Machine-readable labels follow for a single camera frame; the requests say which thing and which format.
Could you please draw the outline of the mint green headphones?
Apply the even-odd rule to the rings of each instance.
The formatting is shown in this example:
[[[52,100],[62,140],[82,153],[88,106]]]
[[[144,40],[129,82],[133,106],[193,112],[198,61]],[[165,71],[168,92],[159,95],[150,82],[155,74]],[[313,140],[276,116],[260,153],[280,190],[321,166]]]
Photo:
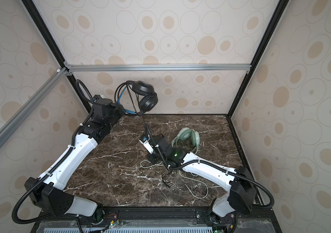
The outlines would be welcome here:
[[[194,147],[192,152],[197,154],[199,150],[199,144],[200,144],[200,136],[199,132],[190,129],[188,127],[182,128],[177,136],[172,140],[172,147],[175,149],[177,148],[178,142],[185,141],[187,139],[191,139],[192,146]]]

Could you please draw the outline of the black blue gaming headphones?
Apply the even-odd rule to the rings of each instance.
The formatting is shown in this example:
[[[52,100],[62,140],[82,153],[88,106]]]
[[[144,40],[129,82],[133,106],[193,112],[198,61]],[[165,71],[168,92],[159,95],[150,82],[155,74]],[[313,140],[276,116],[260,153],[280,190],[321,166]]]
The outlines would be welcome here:
[[[114,94],[115,102],[120,103],[120,99],[124,92],[127,91],[131,102],[133,104],[134,111],[126,109],[125,112],[132,116],[142,116],[146,112],[152,110],[158,103],[158,96],[155,92],[153,85],[144,81],[126,81],[120,84]],[[139,111],[136,110],[131,91],[135,94]]]

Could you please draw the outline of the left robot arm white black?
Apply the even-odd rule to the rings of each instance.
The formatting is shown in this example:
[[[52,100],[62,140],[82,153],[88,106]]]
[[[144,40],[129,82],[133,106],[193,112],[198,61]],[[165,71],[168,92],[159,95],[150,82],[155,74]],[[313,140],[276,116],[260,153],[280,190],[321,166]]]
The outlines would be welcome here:
[[[99,222],[103,208],[95,201],[64,192],[64,189],[81,162],[110,134],[126,111],[120,102],[102,95],[93,98],[92,115],[73,133],[72,142],[55,163],[39,178],[29,178],[25,188],[32,203],[54,216],[80,215]]]

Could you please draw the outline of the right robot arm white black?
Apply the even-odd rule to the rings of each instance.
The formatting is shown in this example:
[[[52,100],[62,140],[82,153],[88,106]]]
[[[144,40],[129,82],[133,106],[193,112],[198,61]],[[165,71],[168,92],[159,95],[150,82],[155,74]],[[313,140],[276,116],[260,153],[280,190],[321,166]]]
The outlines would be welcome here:
[[[147,149],[149,162],[165,162],[169,170],[183,170],[205,178],[222,187],[226,194],[213,201],[210,212],[220,218],[231,212],[250,214],[253,209],[256,189],[252,176],[245,167],[227,168],[205,159],[181,147],[173,148],[163,135],[149,138],[142,135],[141,144]]]

